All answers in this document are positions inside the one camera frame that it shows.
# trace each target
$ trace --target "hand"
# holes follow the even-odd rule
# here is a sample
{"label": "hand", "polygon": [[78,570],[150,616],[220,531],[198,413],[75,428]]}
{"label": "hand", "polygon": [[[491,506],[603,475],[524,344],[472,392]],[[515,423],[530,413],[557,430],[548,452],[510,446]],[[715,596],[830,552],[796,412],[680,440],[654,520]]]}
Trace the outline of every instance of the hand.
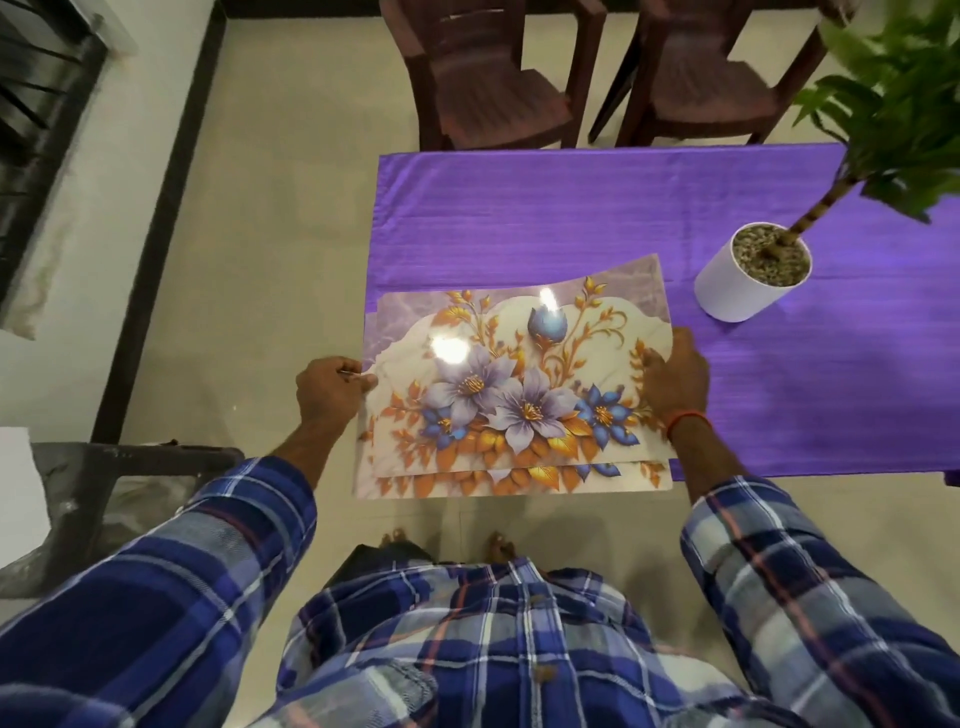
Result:
{"label": "hand", "polygon": [[651,349],[643,353],[643,397],[666,423],[677,412],[707,412],[710,365],[697,351],[689,328],[673,329],[669,361]]}
{"label": "hand", "polygon": [[297,375],[297,402],[303,425],[318,425],[337,437],[376,386],[375,375],[360,374],[360,362],[342,356],[314,359]]}

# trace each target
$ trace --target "foot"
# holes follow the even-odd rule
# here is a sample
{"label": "foot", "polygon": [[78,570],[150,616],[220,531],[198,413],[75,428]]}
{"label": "foot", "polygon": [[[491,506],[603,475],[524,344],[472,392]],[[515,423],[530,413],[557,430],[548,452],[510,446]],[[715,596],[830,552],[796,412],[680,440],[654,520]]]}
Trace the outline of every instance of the foot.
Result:
{"label": "foot", "polygon": [[487,539],[487,553],[484,558],[488,564],[509,564],[516,559],[516,547],[507,541],[499,531],[494,531]]}
{"label": "foot", "polygon": [[383,538],[380,539],[381,546],[389,546],[390,544],[398,544],[401,541],[407,540],[407,532],[402,528],[395,528],[393,535],[389,533],[383,534]]}

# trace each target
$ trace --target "green leaf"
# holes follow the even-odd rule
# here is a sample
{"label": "green leaf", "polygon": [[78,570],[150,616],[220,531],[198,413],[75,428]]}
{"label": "green leaf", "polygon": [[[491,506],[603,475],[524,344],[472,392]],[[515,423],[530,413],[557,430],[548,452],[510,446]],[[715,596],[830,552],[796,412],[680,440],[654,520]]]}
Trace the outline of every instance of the green leaf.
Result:
{"label": "green leaf", "polygon": [[828,19],[821,21],[819,29],[827,50],[855,79],[867,86],[879,82],[882,74],[876,53],[862,38]]}

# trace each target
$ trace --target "blue plaid shirt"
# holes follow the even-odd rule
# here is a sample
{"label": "blue plaid shirt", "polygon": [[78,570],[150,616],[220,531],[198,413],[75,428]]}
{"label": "blue plaid shirt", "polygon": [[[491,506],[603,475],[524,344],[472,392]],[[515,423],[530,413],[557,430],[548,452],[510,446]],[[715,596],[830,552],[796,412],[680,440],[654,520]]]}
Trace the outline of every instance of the blue plaid shirt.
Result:
{"label": "blue plaid shirt", "polygon": [[[273,457],[207,485],[0,633],[0,726],[220,726],[316,525]],[[596,574],[410,563],[315,596],[258,726],[957,725],[960,660],[773,483],[693,508],[681,546],[752,691],[654,642]]]}

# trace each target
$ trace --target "shirt button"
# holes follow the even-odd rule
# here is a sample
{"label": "shirt button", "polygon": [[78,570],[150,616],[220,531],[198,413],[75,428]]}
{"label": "shirt button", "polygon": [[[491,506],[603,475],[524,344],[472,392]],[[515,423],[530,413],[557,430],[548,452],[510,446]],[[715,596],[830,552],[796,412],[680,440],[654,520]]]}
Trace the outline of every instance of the shirt button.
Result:
{"label": "shirt button", "polygon": [[557,669],[553,665],[537,665],[534,667],[534,681],[537,683],[549,683],[557,677]]}

